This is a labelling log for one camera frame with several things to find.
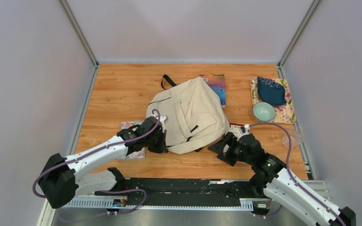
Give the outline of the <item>beige canvas backpack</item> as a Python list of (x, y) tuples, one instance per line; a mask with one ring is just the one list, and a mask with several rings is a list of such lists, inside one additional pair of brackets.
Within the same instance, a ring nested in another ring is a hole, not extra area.
[(175, 84), (163, 75), (171, 88), (155, 95), (147, 106), (146, 116), (153, 109), (167, 116), (165, 143), (169, 152), (185, 154), (215, 142), (226, 134), (230, 123), (220, 98), (200, 76)]

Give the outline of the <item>blue sunset cover book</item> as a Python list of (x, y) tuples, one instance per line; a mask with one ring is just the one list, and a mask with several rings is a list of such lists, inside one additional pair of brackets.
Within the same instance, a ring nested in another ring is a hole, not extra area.
[(226, 107), (226, 86), (224, 74), (200, 75), (208, 86), (218, 95), (222, 108)]

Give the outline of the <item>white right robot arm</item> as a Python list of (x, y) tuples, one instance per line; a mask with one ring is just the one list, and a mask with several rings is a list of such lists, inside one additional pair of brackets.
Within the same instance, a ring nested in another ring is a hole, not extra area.
[(238, 161), (252, 166), (250, 191), (255, 197), (266, 196), (294, 213), (309, 226), (354, 226), (356, 214), (349, 207), (340, 208), (319, 195), (278, 157), (265, 152), (253, 134), (241, 137), (228, 132), (208, 147), (217, 158), (234, 166)]

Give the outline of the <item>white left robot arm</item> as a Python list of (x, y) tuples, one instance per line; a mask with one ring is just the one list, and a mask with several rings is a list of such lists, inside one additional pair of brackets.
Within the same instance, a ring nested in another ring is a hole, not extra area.
[(167, 153), (165, 144), (167, 116), (152, 115), (141, 125), (123, 129), (108, 141), (84, 152), (66, 157), (57, 153), (49, 157), (41, 174), (33, 183), (34, 195), (45, 198), (58, 209), (73, 198), (108, 190), (120, 195), (125, 182), (114, 169), (91, 173), (97, 167), (114, 159), (122, 159), (146, 148), (154, 153)]

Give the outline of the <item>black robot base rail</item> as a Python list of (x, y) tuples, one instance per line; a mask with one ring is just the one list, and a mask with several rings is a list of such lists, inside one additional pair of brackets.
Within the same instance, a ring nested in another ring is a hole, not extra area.
[(234, 179), (126, 178), (108, 193), (99, 189), (95, 195), (119, 195), (126, 207), (141, 203), (159, 208), (241, 209), (258, 215), (268, 214), (272, 204), (248, 180)]

